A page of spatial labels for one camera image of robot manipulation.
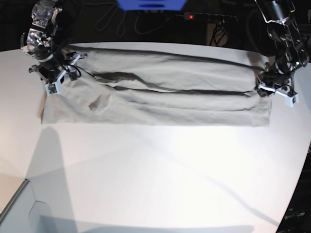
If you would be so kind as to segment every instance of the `black cable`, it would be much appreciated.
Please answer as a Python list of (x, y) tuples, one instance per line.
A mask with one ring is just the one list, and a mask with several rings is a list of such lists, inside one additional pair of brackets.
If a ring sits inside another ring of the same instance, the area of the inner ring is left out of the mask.
[(147, 31), (147, 32), (144, 32), (144, 33), (138, 31), (138, 29), (137, 29), (138, 20), (139, 20), (139, 15), (137, 16), (136, 21), (135, 21), (135, 24), (134, 24), (134, 30), (135, 30), (135, 32), (136, 32), (138, 35), (147, 35), (147, 34), (150, 34), (150, 33), (154, 33), (154, 32), (156, 32), (157, 30), (159, 30), (160, 28), (162, 28), (170, 19), (169, 19), (169, 18), (166, 19), (166, 21), (165, 21), (163, 24), (161, 24), (160, 26), (158, 26), (158, 27), (156, 27), (156, 28), (153, 28), (153, 29), (151, 29), (150, 31)]
[[(101, 16), (97, 22), (95, 23), (94, 25), (94, 28), (96, 31), (98, 32), (102, 32), (104, 31), (110, 24), (111, 20), (113, 19), (113, 17), (116, 15), (116, 13), (118, 12), (119, 10), (119, 7), (118, 7), (118, 4), (115, 3), (115, 2), (105, 2), (105, 3), (84, 3), (85, 5), (87, 6), (104, 6), (104, 5), (111, 5), (111, 7), (108, 9), (108, 11), (103, 15)], [(106, 16), (111, 12), (112, 12), (112, 15), (108, 18), (108, 20), (106, 21), (106, 23), (100, 27), (99, 24), (101, 23), (102, 20), (104, 20), (106, 18)], [(117, 31), (116, 31), (116, 36), (118, 38), (122, 38), (124, 37), (125, 35), (125, 19), (126, 19), (126, 16), (127, 16), (127, 11), (122, 11), (123, 12), (123, 16), (122, 16), (122, 19), (117, 27)]]
[(221, 42), (221, 40), (224, 38), (224, 36), (225, 36), (226, 34), (225, 33), (223, 33), (223, 35), (220, 37), (220, 39), (216, 42), (216, 46), (218, 47), (218, 45), (219, 45), (219, 43)]
[(76, 78), (80, 78), (81, 77), (81, 71), (76, 66), (74, 66), (72, 64), (66, 64), (66, 65), (69, 66), (69, 67), (74, 68), (78, 72), (78, 75), (74, 75)]
[(259, 21), (259, 31), (260, 31), (260, 33), (259, 33), (259, 38), (258, 38), (258, 47), (260, 47), (261, 46), (261, 42), (262, 42), (262, 35), (263, 35), (263, 33), (261, 33), (262, 32), (262, 20), (260, 20)]
[(77, 66), (79, 69), (83, 70), (85, 73), (89, 74), (90, 76), (92, 76), (93, 78), (95, 78), (95, 75), (94, 74), (91, 74), (89, 72), (87, 72), (85, 69), (83, 69), (82, 67), (80, 66)]
[(219, 33), (215, 35), (215, 38), (225, 33), (225, 31), (221, 27), (219, 27), (218, 32)]
[(71, 4), (74, 6), (74, 8), (76, 9), (76, 17), (73, 20), (72, 24), (67, 28), (66, 32), (70, 32), (70, 30), (77, 24), (78, 18), (81, 16), (82, 12), (83, 12), (83, 8), (84, 8), (84, 2), (83, 0), (80, 0), (81, 3), (81, 7), (80, 10), (78, 10), (78, 6), (75, 2), (75, 0), (69, 0), (71, 2)]
[(209, 42), (209, 46), (212, 46), (213, 44), (213, 41), (215, 40), (215, 36), (216, 36), (216, 33), (219, 32), (219, 28), (218, 28), (218, 24), (215, 26), (214, 30), (213, 30), (213, 34), (212, 34), (212, 37), (210, 39), (210, 42)]
[(53, 57), (54, 57), (54, 59), (55, 59), (55, 61), (59, 64), (59, 66), (61, 67), (61, 68), (63, 68), (69, 75), (72, 75), (72, 76), (74, 76), (74, 77), (76, 77), (76, 78), (80, 78), (81, 77), (81, 72), (79, 71), (78, 73), (80, 74), (80, 76), (79, 75), (76, 75), (76, 74), (74, 74), (74, 73), (71, 73), (71, 71), (69, 70), (69, 69), (67, 69), (59, 60), (58, 60), (58, 58), (56, 57), (56, 55), (55, 55), (55, 52), (53, 51), (53, 38), (51, 37), (51, 53), (52, 53), (52, 55), (53, 55)]
[(225, 33), (226, 36), (229, 36), (228, 32), (224, 26), (222, 26), (220, 29), (223, 31), (223, 33)]
[(278, 88), (276, 89), (276, 91), (279, 90), (279, 89), (281, 89), (281, 88), (283, 88), (283, 87), (285, 87), (285, 86), (288, 86), (289, 89), (290, 89), (290, 91), (293, 92), (293, 88), (292, 88), (290, 85), (288, 85), (288, 84), (285, 84), (285, 85), (282, 85), (282, 86), (278, 87)]
[(249, 40), (249, 42), (251, 43), (253, 49), (254, 49), (256, 52), (260, 53), (260, 54), (263, 55), (263, 56), (271, 57), (272, 55), (266, 54), (266, 53), (262, 52), (262, 51), (258, 48), (258, 46), (257, 46), (256, 42), (254, 41), (254, 38), (253, 38), (253, 36), (252, 36), (252, 34), (251, 34), (251, 31), (250, 31), (250, 21), (251, 21), (251, 19), (253, 18), (253, 16), (254, 16), (256, 13), (259, 13), (258, 9), (253, 9), (253, 10), (249, 13), (249, 15), (247, 16), (247, 18), (246, 18), (246, 34), (247, 34), (248, 40)]
[(214, 62), (214, 63), (219, 63), (219, 64), (244, 67), (244, 68), (248, 68), (251, 70), (264, 71), (264, 68), (262, 68), (262, 67), (245, 65), (242, 63), (227, 61), (227, 60), (218, 59), (218, 58), (199, 57), (199, 56), (183, 55), (183, 54), (176, 54), (176, 53), (170, 53), (170, 52), (147, 51), (147, 50), (121, 50), (121, 49), (100, 49), (100, 50), (138, 53), (138, 54), (144, 54), (144, 53), (149, 54), (149, 53), (151, 53), (151, 54), (160, 54), (160, 55), (173, 55), (173, 56), (177, 56), (177, 57), (181, 57), (181, 58), (192, 59), (194, 61), (205, 61), (205, 62), (212, 62), (212, 63)]

